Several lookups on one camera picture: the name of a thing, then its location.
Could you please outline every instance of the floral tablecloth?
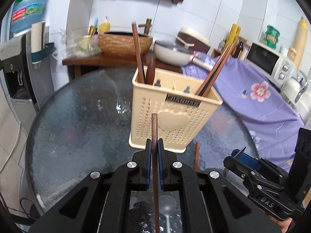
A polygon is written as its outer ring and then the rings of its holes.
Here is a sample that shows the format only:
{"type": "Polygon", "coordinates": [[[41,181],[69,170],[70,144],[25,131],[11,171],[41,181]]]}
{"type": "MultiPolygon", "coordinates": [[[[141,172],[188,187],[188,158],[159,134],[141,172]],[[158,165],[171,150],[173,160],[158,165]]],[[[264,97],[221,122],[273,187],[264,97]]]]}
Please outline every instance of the floral tablecloth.
{"type": "MultiPolygon", "coordinates": [[[[217,60],[203,53],[197,57],[212,65],[217,60]]],[[[208,73],[190,64],[183,67],[183,74],[205,79],[208,73]]],[[[267,78],[244,61],[229,57],[214,87],[249,130],[259,156],[289,171],[304,123],[267,78]]]]}

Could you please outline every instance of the microwave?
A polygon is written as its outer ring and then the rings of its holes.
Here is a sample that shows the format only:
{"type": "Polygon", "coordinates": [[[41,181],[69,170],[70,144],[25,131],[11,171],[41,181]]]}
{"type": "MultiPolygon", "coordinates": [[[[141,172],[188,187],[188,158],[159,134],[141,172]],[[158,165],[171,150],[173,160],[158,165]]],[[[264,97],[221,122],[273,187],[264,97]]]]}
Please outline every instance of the microwave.
{"type": "Polygon", "coordinates": [[[262,43],[253,42],[245,59],[279,89],[296,74],[293,61],[262,43]]]}

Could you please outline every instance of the beige plastic utensil holder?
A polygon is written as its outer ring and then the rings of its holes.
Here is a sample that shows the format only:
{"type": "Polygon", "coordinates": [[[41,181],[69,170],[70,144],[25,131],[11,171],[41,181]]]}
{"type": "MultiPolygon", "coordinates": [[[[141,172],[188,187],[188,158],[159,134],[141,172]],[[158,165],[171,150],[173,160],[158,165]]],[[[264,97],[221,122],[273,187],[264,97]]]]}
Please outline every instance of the beige plastic utensil holder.
{"type": "Polygon", "coordinates": [[[155,80],[161,87],[133,83],[132,125],[129,138],[131,147],[145,149],[146,139],[151,139],[151,114],[158,113],[158,138],[163,138],[164,148],[183,153],[186,146],[199,133],[222,99],[214,88],[207,97],[194,95],[202,80],[156,68],[155,80]],[[189,87],[190,93],[184,93],[189,87]]]}

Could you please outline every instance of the microwave knob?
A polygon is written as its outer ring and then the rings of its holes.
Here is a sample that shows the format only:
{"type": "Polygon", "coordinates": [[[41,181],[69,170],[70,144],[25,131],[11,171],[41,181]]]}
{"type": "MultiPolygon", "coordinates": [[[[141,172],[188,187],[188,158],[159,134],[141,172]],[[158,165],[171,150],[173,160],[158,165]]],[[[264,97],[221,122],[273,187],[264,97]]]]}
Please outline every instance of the microwave knob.
{"type": "Polygon", "coordinates": [[[287,72],[287,71],[288,71],[288,65],[284,65],[284,66],[283,66],[283,70],[284,70],[285,72],[287,72]]]}
{"type": "Polygon", "coordinates": [[[279,74],[279,79],[284,80],[284,78],[285,78],[284,73],[280,73],[279,74]]]}

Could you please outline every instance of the wooden bowl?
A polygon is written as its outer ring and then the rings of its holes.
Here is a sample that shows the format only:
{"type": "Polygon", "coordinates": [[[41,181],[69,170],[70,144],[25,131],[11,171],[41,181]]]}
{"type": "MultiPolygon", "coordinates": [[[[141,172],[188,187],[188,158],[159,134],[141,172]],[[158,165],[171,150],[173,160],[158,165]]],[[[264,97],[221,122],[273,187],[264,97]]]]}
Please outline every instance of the wooden bowl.
{"type": "MultiPolygon", "coordinates": [[[[153,38],[139,34],[142,54],[148,52],[153,38]]],[[[135,56],[135,46],[132,32],[106,32],[98,34],[101,50],[108,55],[135,56]]]]}

